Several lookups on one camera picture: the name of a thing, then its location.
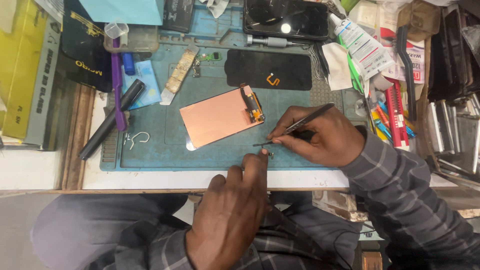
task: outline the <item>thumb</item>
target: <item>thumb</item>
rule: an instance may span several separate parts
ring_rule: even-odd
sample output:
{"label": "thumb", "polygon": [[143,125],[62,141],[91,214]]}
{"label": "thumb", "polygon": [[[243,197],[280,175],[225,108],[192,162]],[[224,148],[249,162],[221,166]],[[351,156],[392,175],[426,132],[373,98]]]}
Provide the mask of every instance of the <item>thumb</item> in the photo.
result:
{"label": "thumb", "polygon": [[288,150],[297,153],[308,160],[310,160],[312,155],[316,151],[318,151],[310,143],[302,139],[294,138],[290,135],[283,135],[277,138],[273,138],[272,141],[276,144],[281,144],[285,146]]}

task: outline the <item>phone battery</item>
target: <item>phone battery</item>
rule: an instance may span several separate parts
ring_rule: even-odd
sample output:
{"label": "phone battery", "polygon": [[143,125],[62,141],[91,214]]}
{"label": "phone battery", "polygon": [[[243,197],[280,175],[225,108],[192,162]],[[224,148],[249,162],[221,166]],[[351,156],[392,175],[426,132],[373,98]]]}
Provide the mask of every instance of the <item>phone battery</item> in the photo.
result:
{"label": "phone battery", "polygon": [[194,0],[165,0],[163,9],[164,30],[190,32]]}

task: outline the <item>smartphone display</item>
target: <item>smartphone display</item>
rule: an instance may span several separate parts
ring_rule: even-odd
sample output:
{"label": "smartphone display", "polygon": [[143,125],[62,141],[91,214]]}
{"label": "smartphone display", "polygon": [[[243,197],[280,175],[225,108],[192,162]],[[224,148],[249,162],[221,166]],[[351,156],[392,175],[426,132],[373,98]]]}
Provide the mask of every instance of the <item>smartphone display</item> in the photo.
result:
{"label": "smartphone display", "polygon": [[299,0],[245,0],[243,31],[269,37],[328,38],[328,6]]}

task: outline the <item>small circuit board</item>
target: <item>small circuit board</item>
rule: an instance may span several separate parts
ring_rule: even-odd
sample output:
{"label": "small circuit board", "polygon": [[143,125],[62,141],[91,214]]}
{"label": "small circuit board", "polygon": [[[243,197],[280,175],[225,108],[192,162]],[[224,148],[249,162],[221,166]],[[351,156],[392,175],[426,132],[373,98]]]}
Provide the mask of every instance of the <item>small circuit board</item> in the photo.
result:
{"label": "small circuit board", "polygon": [[222,55],[219,52],[214,53],[202,53],[197,55],[198,60],[200,61],[218,61],[222,60]]}
{"label": "small circuit board", "polygon": [[244,87],[245,84],[240,85],[240,93],[242,95],[243,101],[245,101],[245,105],[247,105],[245,111],[250,118],[250,122],[256,123],[265,121],[265,116],[262,113],[262,108],[258,103],[257,96],[253,92],[246,95],[245,90],[243,89]]}
{"label": "small circuit board", "polygon": [[198,57],[196,57],[195,60],[193,60],[192,69],[193,69],[193,77],[199,78],[200,77],[200,60],[198,60]]}

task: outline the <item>white glue tube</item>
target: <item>white glue tube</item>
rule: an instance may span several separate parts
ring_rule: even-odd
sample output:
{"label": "white glue tube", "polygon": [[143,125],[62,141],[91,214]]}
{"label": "white glue tube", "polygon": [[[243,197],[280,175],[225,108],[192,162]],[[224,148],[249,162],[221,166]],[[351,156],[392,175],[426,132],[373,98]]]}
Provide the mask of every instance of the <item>white glue tube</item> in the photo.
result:
{"label": "white glue tube", "polygon": [[335,14],[330,14],[330,19],[335,24],[335,35],[342,38],[364,80],[395,64],[386,49],[358,24],[349,19],[340,20]]}

